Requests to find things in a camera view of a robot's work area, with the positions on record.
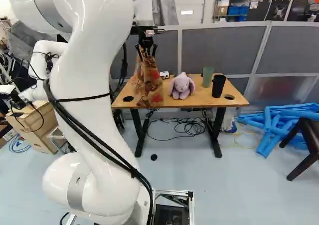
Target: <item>brown paper bag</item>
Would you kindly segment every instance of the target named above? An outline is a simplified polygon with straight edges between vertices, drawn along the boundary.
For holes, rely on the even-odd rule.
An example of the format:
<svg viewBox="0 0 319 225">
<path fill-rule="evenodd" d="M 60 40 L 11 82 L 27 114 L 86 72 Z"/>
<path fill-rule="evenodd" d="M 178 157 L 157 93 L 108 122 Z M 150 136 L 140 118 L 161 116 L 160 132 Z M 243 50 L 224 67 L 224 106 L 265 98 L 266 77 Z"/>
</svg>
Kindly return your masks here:
<svg viewBox="0 0 319 225">
<path fill-rule="evenodd" d="M 156 108 L 163 105 L 163 80 L 158 72 L 155 58 L 144 53 L 140 47 L 143 60 L 137 55 L 132 85 L 134 94 L 140 94 L 138 106 Z"/>
</svg>

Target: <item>gray floor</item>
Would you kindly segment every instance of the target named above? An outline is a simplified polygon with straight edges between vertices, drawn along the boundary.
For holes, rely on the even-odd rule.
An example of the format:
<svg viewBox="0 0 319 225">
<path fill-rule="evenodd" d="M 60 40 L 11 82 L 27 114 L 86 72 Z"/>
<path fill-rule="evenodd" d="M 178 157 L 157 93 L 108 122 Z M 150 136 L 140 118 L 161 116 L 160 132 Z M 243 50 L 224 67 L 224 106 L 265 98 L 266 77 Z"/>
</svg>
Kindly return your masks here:
<svg viewBox="0 0 319 225">
<path fill-rule="evenodd" d="M 153 124 L 150 134 L 176 135 L 172 125 L 162 122 Z M 131 121 L 126 121 L 123 136 L 134 150 L 137 137 Z M 265 160 L 252 149 L 259 139 L 258 133 L 241 126 L 235 135 L 221 134 L 223 158 L 216 159 L 207 134 L 169 142 L 147 138 L 139 163 L 155 189 L 194 191 L 197 225 L 318 223 L 319 164 L 288 182 L 286 175 L 307 153 L 276 149 Z M 156 161 L 150 160 L 152 154 L 158 155 Z M 47 199 L 41 189 L 41 177 L 56 156 L 0 149 L 1 225 L 59 224 L 65 208 Z M 77 220 L 76 224 L 92 223 Z"/>
</svg>

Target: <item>black cup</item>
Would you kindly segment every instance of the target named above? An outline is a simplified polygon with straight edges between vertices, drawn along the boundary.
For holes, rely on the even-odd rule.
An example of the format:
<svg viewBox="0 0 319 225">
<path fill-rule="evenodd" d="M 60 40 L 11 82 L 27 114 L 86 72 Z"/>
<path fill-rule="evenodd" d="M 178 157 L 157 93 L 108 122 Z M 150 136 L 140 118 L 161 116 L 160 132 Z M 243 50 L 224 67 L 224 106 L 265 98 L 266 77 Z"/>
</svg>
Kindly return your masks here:
<svg viewBox="0 0 319 225">
<path fill-rule="evenodd" d="M 222 74 L 216 74 L 214 76 L 213 82 L 213 89 L 211 92 L 211 96 L 214 98 L 220 98 L 221 93 L 223 92 L 224 84 L 226 81 L 226 76 Z"/>
</svg>

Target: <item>purple stuffed bunny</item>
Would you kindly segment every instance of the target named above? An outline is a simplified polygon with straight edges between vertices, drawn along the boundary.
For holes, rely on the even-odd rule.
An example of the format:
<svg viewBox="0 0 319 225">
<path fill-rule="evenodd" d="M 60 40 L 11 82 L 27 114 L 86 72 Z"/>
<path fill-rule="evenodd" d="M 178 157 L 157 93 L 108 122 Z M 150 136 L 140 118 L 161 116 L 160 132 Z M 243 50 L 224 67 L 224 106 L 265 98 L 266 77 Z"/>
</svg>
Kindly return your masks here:
<svg viewBox="0 0 319 225">
<path fill-rule="evenodd" d="M 194 93 L 195 84 L 189 78 L 185 72 L 182 72 L 179 76 L 173 79 L 170 85 L 170 95 L 173 95 L 173 99 L 186 99 L 189 94 Z"/>
</svg>

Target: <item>wooden stool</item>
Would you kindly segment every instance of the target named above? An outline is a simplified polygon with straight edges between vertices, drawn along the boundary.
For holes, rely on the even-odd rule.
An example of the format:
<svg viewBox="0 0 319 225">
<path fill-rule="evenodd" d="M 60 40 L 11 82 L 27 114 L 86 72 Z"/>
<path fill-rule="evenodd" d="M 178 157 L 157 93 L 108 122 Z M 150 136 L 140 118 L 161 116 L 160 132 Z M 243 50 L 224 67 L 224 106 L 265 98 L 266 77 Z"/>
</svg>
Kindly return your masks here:
<svg viewBox="0 0 319 225">
<path fill-rule="evenodd" d="M 287 176 L 287 180 L 292 181 L 304 170 L 310 167 L 319 159 L 319 122 L 307 118 L 300 118 L 294 128 L 280 143 L 279 147 L 284 148 L 292 138 L 301 131 L 310 154 Z"/>
</svg>

